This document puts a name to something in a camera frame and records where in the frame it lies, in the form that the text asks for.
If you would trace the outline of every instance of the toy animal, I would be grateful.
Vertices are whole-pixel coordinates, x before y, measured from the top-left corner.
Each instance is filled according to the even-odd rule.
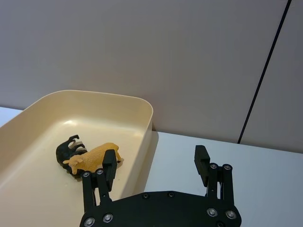
[[[117,162],[121,162],[121,157],[118,153],[119,147],[114,143],[105,143],[90,152],[74,155],[69,160],[63,161],[63,163],[71,167],[72,174],[76,174],[79,169],[93,173],[102,165],[105,152],[111,149],[115,150]]]
[[[82,150],[77,150],[77,148],[85,148],[84,144],[77,144],[76,146],[69,148],[69,144],[71,142],[75,142],[75,139],[79,139],[78,135],[71,136],[66,142],[60,144],[57,149],[56,149],[56,157],[57,157],[57,162],[67,170],[68,173],[71,174],[71,167],[68,164],[64,164],[63,161],[70,159],[74,155],[82,155],[87,152],[87,150],[82,149]],[[80,175],[83,173],[83,170],[77,171],[74,176],[75,177],[80,177]]]

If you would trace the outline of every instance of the white table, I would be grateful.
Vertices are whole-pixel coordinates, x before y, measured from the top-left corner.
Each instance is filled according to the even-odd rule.
[[[0,126],[20,112],[0,107]],[[303,226],[303,154],[153,132],[141,176],[147,176],[145,191],[205,195],[194,164],[195,145],[206,147],[211,162],[233,166],[243,227]]]

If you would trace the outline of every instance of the bolt head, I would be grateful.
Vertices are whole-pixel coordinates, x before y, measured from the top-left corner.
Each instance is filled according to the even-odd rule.
[[[216,168],[217,168],[217,165],[216,165],[216,164],[211,164],[210,167],[211,167],[212,169],[216,169]]]
[[[144,198],[144,199],[148,199],[148,197],[149,197],[149,195],[148,195],[147,193],[144,193],[144,194],[143,194],[143,198]]]
[[[229,218],[229,219],[236,219],[236,213],[235,212],[233,212],[232,210],[228,210],[228,211],[226,211],[226,216]]]
[[[206,212],[211,217],[218,216],[218,212],[214,208],[208,208]]]
[[[169,196],[169,197],[174,197],[175,194],[174,194],[173,192],[169,192],[169,193],[168,193],[168,196]]]
[[[103,222],[108,223],[111,222],[111,220],[114,218],[114,216],[112,214],[105,214],[103,216]]]
[[[226,170],[231,170],[232,167],[231,167],[230,165],[226,165],[226,166],[224,166],[224,169],[226,169]]]
[[[224,224],[222,222],[218,222],[217,227],[224,227]]]
[[[91,226],[94,225],[94,223],[95,223],[95,219],[94,218],[88,218],[88,219],[85,220],[84,226],[85,227],[91,227]]]
[[[103,170],[102,169],[98,169],[97,170],[97,174],[103,174]]]
[[[84,176],[84,177],[88,177],[89,176],[89,172],[85,172],[85,173],[83,173],[83,175],[82,176]]]

